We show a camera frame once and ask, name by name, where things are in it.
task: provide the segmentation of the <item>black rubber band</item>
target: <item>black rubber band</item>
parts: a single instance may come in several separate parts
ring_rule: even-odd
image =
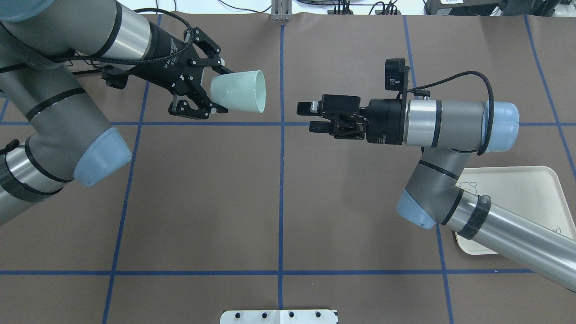
[[[53,174],[51,174],[50,172],[46,171],[46,169],[44,169],[39,163],[38,161],[36,161],[36,159],[34,158],[34,155],[32,155],[32,151],[30,150],[30,138],[28,137],[28,139],[26,140],[26,143],[24,143],[24,152],[26,152],[26,156],[28,157],[28,160],[30,160],[30,162],[32,163],[32,165],[34,165],[34,167],[40,171],[41,174],[43,174],[46,178],[49,178],[51,180],[54,180],[56,182],[61,182],[61,183],[68,183],[71,182],[72,180],[64,180],[61,179]]]
[[[102,56],[106,54],[106,52],[112,47],[114,42],[116,41],[116,37],[118,36],[118,32],[120,31],[120,26],[122,25],[122,5],[116,1],[116,18],[114,19],[114,26],[112,27],[112,31],[108,36],[108,39],[102,45],[102,47],[91,56]]]
[[[83,88],[74,88],[74,89],[70,89],[70,90],[58,93],[54,97],[48,98],[45,101],[42,101],[41,103],[36,105],[34,108],[30,109],[30,111],[28,111],[26,113],[26,119],[28,121],[31,121],[32,118],[34,118],[34,116],[41,113],[44,109],[50,107],[51,105],[53,105],[53,104],[55,104],[61,100],[64,100],[68,97],[72,97],[74,95],[78,95],[80,93],[86,93],[86,90],[84,90]]]
[[[424,160],[418,161],[418,164],[421,164],[421,165],[424,165],[425,167],[429,167],[429,168],[431,168],[431,169],[433,169],[433,170],[436,170],[436,171],[438,171],[438,172],[440,172],[440,173],[442,173],[442,174],[444,174],[444,175],[449,176],[450,178],[452,178],[452,179],[454,179],[454,180],[458,180],[458,176],[457,176],[457,175],[455,175],[455,174],[453,174],[452,172],[450,172],[450,171],[448,171],[448,170],[446,170],[446,169],[443,169],[443,168],[441,168],[441,167],[439,167],[439,166],[437,166],[437,165],[435,165],[435,164],[432,164],[432,163],[430,163],[430,162],[426,162],[426,161],[424,161]]]
[[[0,187],[6,190],[6,192],[14,198],[31,202],[33,204],[44,201],[62,190],[62,188],[60,188],[53,193],[43,193],[31,188],[25,183],[21,183],[10,171],[8,163],[6,162],[6,155],[4,155],[4,163],[0,165]]]
[[[444,220],[440,224],[442,224],[442,225],[448,224],[448,221],[450,220],[450,218],[452,218],[452,215],[454,215],[456,208],[458,208],[458,205],[460,204],[460,200],[462,199],[463,193],[464,193],[464,190],[462,188],[460,188],[460,191],[458,191],[458,195],[456,196],[456,200],[454,200],[454,204],[452,204],[452,208],[450,208],[448,215],[446,215],[446,218],[444,218]]]
[[[432,139],[432,146],[435,148],[438,145],[438,137],[440,137],[440,123],[442,122],[442,101],[436,100],[436,124],[434,124],[434,138]]]
[[[474,235],[478,233],[484,221],[486,221],[491,206],[492,202],[490,201],[489,195],[478,196],[478,202],[476,203],[476,207],[474,207],[474,211],[470,215],[466,225],[464,225],[464,228],[458,232],[458,235],[471,240]]]

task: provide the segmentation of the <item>light blue cap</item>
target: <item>light blue cap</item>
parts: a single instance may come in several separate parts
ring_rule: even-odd
[[[86,150],[74,170],[74,179],[93,186],[132,159],[132,151],[115,127],[103,132]]]
[[[488,126],[488,102],[484,106],[484,117],[482,119],[482,138],[486,138],[486,127]],[[494,102],[494,120],[492,122],[492,135],[486,152],[505,152],[512,148],[518,136],[520,126],[520,116],[518,108],[513,103],[501,101]]]
[[[396,204],[396,211],[400,216],[422,228],[430,229],[436,224],[436,221],[418,205],[406,189],[404,189],[402,196],[398,200],[398,204]]]
[[[0,0],[0,20],[19,22],[30,19],[53,2],[54,0]]]

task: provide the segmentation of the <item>white bracket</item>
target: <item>white bracket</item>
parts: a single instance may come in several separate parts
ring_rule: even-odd
[[[337,310],[225,311],[220,324],[338,324]]]
[[[272,0],[272,20],[292,20],[292,0]]]

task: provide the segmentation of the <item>white mounting plate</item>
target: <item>white mounting plate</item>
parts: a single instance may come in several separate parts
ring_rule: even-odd
[[[337,310],[225,311],[220,324],[338,324]]]
[[[548,167],[466,168],[456,186],[474,195],[489,195],[492,203],[576,240],[560,181]],[[460,235],[456,235],[456,243],[467,254],[497,254]]]

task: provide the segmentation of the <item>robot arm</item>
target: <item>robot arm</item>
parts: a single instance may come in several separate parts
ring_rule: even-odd
[[[201,86],[205,67],[232,73],[220,46],[170,12],[138,11],[180,20],[185,40],[114,0],[0,0],[0,89],[37,131],[0,155],[0,225],[74,179],[91,186],[131,160],[118,131],[61,62],[105,62],[103,79],[115,88],[124,88],[129,74],[159,85],[174,95],[172,115],[228,112]]]
[[[313,133],[422,146],[422,157],[396,206],[402,217],[428,229],[436,223],[448,226],[576,291],[575,241],[492,204],[487,195],[474,196],[455,186],[473,152],[512,147],[519,126],[516,107],[496,102],[491,114],[490,103],[476,101],[406,102],[409,69],[404,59],[386,60],[385,87],[400,91],[396,99],[372,99],[360,107],[359,97],[323,95],[320,101],[298,103],[297,113],[329,120],[310,122]],[[430,95],[418,88],[411,91]]]

